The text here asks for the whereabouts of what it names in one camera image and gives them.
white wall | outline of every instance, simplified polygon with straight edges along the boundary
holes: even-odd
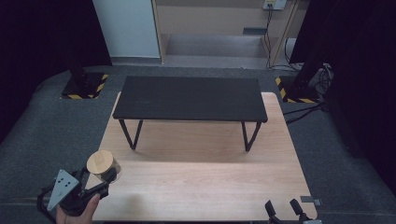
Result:
[[[160,58],[151,0],[93,0],[110,57]]]

wall socket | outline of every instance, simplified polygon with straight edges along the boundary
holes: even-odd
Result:
[[[262,5],[262,9],[268,10],[270,9],[268,6],[272,4],[273,10],[283,10],[285,9],[286,2],[288,0],[265,0]]]

floor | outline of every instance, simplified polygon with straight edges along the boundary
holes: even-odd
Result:
[[[295,38],[290,38],[286,47],[290,56]],[[151,59],[113,59],[115,65],[159,65]],[[166,51],[164,67],[215,67],[265,69],[267,55],[259,36],[233,35],[171,35]],[[287,65],[281,55],[276,65]]]

hand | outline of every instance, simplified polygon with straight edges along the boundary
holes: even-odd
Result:
[[[92,223],[93,213],[100,201],[100,194],[94,195],[87,203],[87,207],[79,217],[70,217],[64,213],[64,210],[58,204],[56,207],[56,223],[57,224],[90,224]]]

gray carpet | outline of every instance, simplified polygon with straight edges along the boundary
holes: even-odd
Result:
[[[59,169],[82,167],[99,148],[126,76],[257,77],[262,91],[279,95],[275,77],[292,75],[283,71],[156,66],[89,70],[109,74],[97,99],[60,99],[70,74],[54,76],[37,87],[28,108],[1,144],[0,223],[49,223],[35,209],[36,195]],[[281,103],[284,112],[308,106]],[[345,150],[329,113],[313,112],[290,124],[289,129],[308,187],[314,198],[323,201],[317,207],[323,223],[396,223],[395,196],[370,162],[352,158]]]

